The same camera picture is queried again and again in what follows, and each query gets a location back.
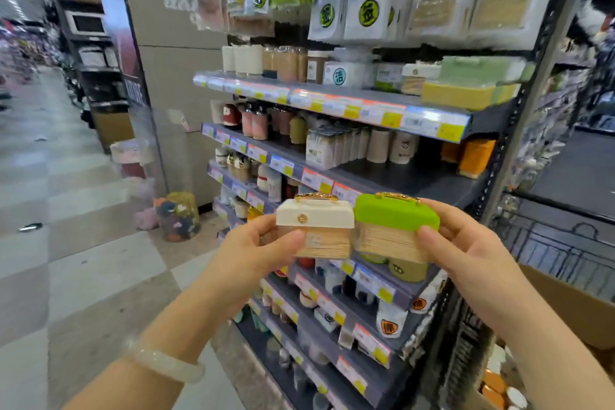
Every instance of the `hand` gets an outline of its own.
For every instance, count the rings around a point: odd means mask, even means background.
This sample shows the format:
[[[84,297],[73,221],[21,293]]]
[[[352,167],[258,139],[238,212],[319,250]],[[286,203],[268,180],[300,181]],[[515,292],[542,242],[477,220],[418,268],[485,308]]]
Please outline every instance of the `hand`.
[[[440,233],[421,227],[419,242],[480,319],[506,340],[542,298],[494,232],[448,204],[421,202],[440,216]]]
[[[214,295],[223,320],[234,316],[245,305],[260,279],[291,264],[294,255],[303,248],[305,234],[301,230],[261,246],[261,236],[275,228],[275,214],[270,214],[231,230],[191,287]]]

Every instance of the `microwave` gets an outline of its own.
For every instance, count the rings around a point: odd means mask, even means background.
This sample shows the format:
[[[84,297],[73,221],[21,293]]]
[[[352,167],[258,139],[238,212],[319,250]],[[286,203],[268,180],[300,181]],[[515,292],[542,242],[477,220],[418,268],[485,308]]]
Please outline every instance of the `microwave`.
[[[65,11],[73,34],[81,36],[108,36],[104,30],[104,13]]]

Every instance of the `checkered tile floor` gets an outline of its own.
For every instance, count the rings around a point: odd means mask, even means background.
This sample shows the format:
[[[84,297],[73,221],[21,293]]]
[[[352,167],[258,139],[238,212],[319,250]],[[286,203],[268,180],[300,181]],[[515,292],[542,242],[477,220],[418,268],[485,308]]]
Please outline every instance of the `checkered tile floor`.
[[[205,215],[201,234],[178,244],[136,232],[122,182],[58,70],[2,102],[12,110],[0,114],[0,407],[57,410],[196,278],[225,224]],[[45,225],[16,232],[32,222]],[[213,341],[225,367],[238,343]],[[238,397],[241,383],[210,345],[201,358],[204,380],[175,408],[245,410],[249,396]]]

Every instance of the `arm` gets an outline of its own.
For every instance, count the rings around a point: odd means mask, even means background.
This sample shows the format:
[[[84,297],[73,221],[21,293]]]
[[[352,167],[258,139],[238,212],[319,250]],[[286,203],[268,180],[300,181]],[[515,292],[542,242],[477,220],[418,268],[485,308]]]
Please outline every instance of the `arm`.
[[[607,410],[615,387],[596,359],[523,275],[500,239],[459,209],[423,200],[440,233],[421,244],[450,275],[474,312],[508,343],[537,410]]]
[[[158,315],[143,332],[141,343],[195,364],[218,326],[243,307],[259,280],[292,263],[293,254],[303,247],[301,231],[259,246],[260,236],[274,228],[272,215],[231,230],[207,269]],[[171,410],[182,388],[183,383],[121,358],[64,410]]]

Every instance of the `gold handle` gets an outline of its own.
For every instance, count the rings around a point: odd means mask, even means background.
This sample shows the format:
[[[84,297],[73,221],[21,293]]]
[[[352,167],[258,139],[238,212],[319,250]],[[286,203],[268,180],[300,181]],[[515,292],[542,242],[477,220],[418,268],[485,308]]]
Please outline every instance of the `gold handle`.
[[[393,198],[395,200],[411,201],[416,204],[421,204],[419,198],[412,198],[411,196],[402,195],[401,193],[376,193],[377,198]]]
[[[305,195],[295,196],[297,201],[301,200],[329,200],[337,201],[338,197],[335,195],[328,195],[327,193],[306,193]]]

